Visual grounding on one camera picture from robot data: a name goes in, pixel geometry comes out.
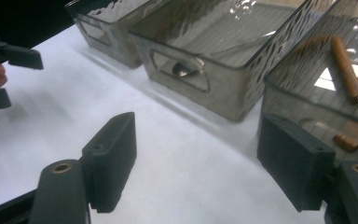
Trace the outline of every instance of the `metal object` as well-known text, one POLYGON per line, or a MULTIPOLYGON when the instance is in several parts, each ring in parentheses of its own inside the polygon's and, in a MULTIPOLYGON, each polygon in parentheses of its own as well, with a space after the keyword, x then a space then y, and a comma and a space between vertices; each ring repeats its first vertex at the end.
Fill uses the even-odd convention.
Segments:
POLYGON ((343 40, 339 36, 331 38, 331 48, 335 56, 337 65, 341 70, 341 75, 344 78, 345 86, 351 102, 358 103, 358 78, 351 66, 351 59, 348 56, 343 40))

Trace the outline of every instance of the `plastic storage container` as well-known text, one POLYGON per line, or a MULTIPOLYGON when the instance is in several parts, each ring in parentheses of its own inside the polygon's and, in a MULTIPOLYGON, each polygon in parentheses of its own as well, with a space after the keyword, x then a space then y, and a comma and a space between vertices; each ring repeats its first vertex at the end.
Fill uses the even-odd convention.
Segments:
POLYGON ((351 67, 358 76, 358 18, 351 16, 356 5, 338 2, 265 78, 262 113, 290 119, 333 148, 336 166, 358 161, 358 145, 343 144, 358 144, 358 103, 343 76, 351 67), (348 66, 339 66, 342 57, 332 45, 337 37, 348 66))
POLYGON ((172 0, 130 33, 152 80, 239 121, 263 93, 267 71, 336 5, 274 3, 172 0))
POLYGON ((65 9, 87 43, 128 67, 142 64, 128 29, 168 0, 74 0, 65 9))

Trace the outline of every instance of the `clear plastic bin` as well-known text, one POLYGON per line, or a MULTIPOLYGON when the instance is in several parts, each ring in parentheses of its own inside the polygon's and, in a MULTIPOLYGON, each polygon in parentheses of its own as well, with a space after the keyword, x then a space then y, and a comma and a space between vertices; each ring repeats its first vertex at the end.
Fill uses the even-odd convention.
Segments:
POLYGON ((168 0, 74 0, 65 9, 90 47, 128 67, 142 64, 128 29, 168 0))
POLYGON ((358 103, 349 96, 345 69, 339 66, 332 47, 333 37, 339 36, 349 58, 346 68, 352 67, 358 76, 358 18, 351 16, 354 7, 330 10, 265 78, 262 113, 290 119, 333 148, 335 166, 358 161, 358 103), (357 147, 342 144, 348 140, 357 147))
POLYGON ((131 27, 152 80, 234 121, 263 77, 336 1, 172 0, 131 27))

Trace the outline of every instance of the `white table surface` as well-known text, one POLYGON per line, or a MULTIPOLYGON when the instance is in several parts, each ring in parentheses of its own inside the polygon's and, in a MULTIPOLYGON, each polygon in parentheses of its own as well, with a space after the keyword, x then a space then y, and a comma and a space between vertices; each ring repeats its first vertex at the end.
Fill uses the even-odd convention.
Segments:
POLYGON ((75 26, 35 47, 45 69, 5 64, 12 107, 0 110, 0 204, 133 111, 138 157, 121 201, 92 223, 324 223, 298 213, 256 158, 261 101, 233 123, 89 48, 75 26))

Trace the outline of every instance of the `white tablecloth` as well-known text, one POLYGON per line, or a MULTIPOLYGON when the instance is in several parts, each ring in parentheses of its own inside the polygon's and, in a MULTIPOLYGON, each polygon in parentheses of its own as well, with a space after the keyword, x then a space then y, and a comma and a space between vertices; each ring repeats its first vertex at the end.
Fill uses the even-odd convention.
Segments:
POLYGON ((117 209, 92 223, 324 223, 298 213, 256 158, 261 102, 233 123, 89 48, 75 26, 35 47, 42 71, 5 64, 0 204, 35 189, 41 170, 133 111, 138 158, 117 209))

